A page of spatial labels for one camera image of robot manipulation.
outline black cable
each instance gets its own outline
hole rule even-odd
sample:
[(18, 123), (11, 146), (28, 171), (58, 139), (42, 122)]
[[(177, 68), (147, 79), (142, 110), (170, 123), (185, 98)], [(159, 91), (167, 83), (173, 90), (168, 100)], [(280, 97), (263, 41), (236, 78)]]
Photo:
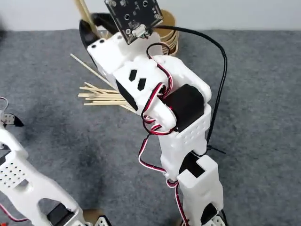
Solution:
[(213, 38), (209, 37), (208, 35), (201, 33), (201, 32), (197, 32), (191, 29), (187, 29), (187, 28), (181, 28), (181, 27), (175, 27), (175, 26), (167, 26), (167, 25), (158, 25), (156, 26), (156, 28), (161, 28), (161, 29), (168, 29), (168, 30), (175, 30), (175, 31), (180, 31), (180, 32), (186, 32), (186, 33), (190, 33), (190, 34), (194, 34), (197, 36), (200, 36), (208, 41), (210, 41), (211, 43), (213, 43), (217, 48), (220, 49), (221, 53), (222, 53), (222, 57), (224, 59), (224, 69), (223, 69), (223, 73), (222, 73), (222, 79), (221, 79), (221, 83), (220, 83), (220, 87), (217, 93), (217, 97), (216, 97), (216, 101), (215, 101), (215, 106), (214, 106), (214, 111), (212, 114), (212, 119), (211, 119), (211, 123), (210, 123), (210, 127), (208, 130), (208, 134), (207, 134), (207, 143), (209, 143), (212, 132), (213, 132), (213, 128), (214, 128), (214, 123), (215, 123), (215, 119), (216, 119), (216, 115), (217, 115), (217, 111), (218, 111), (218, 107), (221, 101), (221, 95), (222, 95), (222, 88), (224, 86), (225, 80), (226, 80), (226, 76), (227, 76), (227, 70), (228, 70), (228, 58), (225, 52), (225, 49), (221, 46), (220, 43), (218, 43), (217, 41), (215, 41)]
[(226, 225), (226, 226), (229, 226), (229, 225), (228, 225), (228, 222), (227, 222), (227, 218), (226, 218), (225, 211), (224, 211), (224, 210), (221, 210), (221, 213), (222, 213), (222, 218), (223, 218), (223, 221), (224, 221), (225, 225)]

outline white connector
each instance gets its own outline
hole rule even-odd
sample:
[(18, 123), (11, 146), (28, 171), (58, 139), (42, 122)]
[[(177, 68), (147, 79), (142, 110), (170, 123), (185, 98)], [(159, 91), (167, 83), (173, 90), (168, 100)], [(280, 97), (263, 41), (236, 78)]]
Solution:
[(139, 27), (137, 27), (135, 30), (132, 31), (132, 34), (136, 37), (141, 37), (146, 32), (146, 27), (144, 24), (141, 24)]

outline screw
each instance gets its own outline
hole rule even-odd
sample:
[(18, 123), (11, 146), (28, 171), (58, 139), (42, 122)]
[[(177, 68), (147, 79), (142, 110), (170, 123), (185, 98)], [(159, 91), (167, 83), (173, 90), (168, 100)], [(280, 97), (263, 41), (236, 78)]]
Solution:
[(115, 1), (111, 1), (111, 6), (113, 6), (113, 7), (116, 7), (117, 6), (117, 3), (115, 2)]

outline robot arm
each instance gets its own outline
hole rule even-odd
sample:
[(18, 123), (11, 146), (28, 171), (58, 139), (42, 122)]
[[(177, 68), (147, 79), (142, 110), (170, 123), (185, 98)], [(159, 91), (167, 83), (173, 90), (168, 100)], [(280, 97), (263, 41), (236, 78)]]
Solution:
[[(3, 111), (0, 118), (0, 143), (10, 150), (0, 157), (0, 191), (35, 226), (92, 226), (84, 220), (82, 209), (75, 200), (27, 161), (28, 153), (4, 128), (9, 122)], [(48, 215), (39, 208), (39, 201), (44, 198), (60, 202)]]
[(166, 98), (154, 97), (144, 112), (157, 124), (159, 131), (172, 130), (159, 136), (161, 163), (168, 180), (177, 181), (184, 196), (184, 212), (189, 225), (213, 223), (223, 209), (222, 185), (217, 163), (206, 153), (205, 131), (210, 125), (210, 87), (184, 63), (173, 56), (164, 56), (160, 42), (153, 33), (148, 39), (138, 39), (127, 45), (117, 33), (108, 40), (97, 40), (87, 50), (98, 70), (113, 84), (128, 103), (141, 115), (159, 83), (167, 86), (164, 67), (172, 76), (173, 87)]

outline red black white wire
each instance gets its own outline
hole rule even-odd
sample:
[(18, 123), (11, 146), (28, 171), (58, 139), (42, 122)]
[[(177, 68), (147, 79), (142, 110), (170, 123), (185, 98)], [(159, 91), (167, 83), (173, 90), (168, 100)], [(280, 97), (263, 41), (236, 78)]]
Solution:
[(11, 219), (14, 222), (20, 223), (28, 220), (26, 218), (22, 218), (22, 219), (15, 218), (1, 203), (0, 203), (0, 209), (8, 216), (9, 219)]
[[(145, 114), (147, 112), (147, 110), (149, 110), (151, 105), (154, 103), (155, 97), (166, 98), (166, 96), (173, 89), (173, 78), (172, 78), (171, 74), (169, 73), (169, 71), (167, 69), (165, 69), (158, 61), (156, 61), (149, 54), (149, 49), (152, 46), (155, 46), (155, 45), (166, 46), (168, 48), (168, 52), (170, 52), (170, 47), (167, 44), (163, 43), (163, 42), (156, 42), (156, 43), (151, 44), (146, 50), (146, 54), (147, 54), (148, 58), (154, 60), (157, 63), (157, 67), (166, 74), (167, 79), (168, 79), (168, 85), (167, 85), (167, 88), (166, 88), (165, 85), (162, 82), (158, 83), (157, 86), (152, 91), (148, 101), (146, 102), (146, 105), (145, 105), (144, 109), (141, 112), (141, 119), (142, 119), (142, 122), (143, 122), (143, 127), (145, 128), (145, 130), (149, 134), (147, 135), (147, 137), (142, 142), (142, 145), (141, 145), (141, 148), (140, 148), (139, 154), (138, 154), (138, 161), (141, 165), (143, 165), (144, 167), (146, 167), (148, 169), (155, 170), (157, 172), (161, 172), (163, 174), (166, 174), (166, 170), (164, 168), (146, 163), (141, 159), (141, 156), (142, 156), (142, 154), (143, 154), (143, 152), (146, 148), (148, 139), (150, 138), (151, 135), (163, 136), (163, 135), (168, 135), (173, 131), (173, 129), (170, 129), (168, 131), (158, 131), (160, 128), (162, 128), (162, 126), (160, 124), (152, 125), (151, 129), (148, 129), (147, 126), (146, 126), (146, 124), (152, 124), (156, 121), (155, 119), (153, 119), (153, 118), (151, 118), (151, 117), (149, 117)], [(175, 195), (175, 199), (176, 199), (176, 203), (177, 203), (179, 212), (180, 212), (181, 217), (182, 217), (182, 219), (185, 223), (185, 226), (189, 226), (188, 225), (188, 220), (185, 216), (183, 207), (181, 205), (181, 201), (179, 199), (179, 194), (178, 194), (179, 182), (178, 181), (170, 181), (169, 179), (166, 179), (166, 184), (169, 188), (174, 188), (174, 195)]]

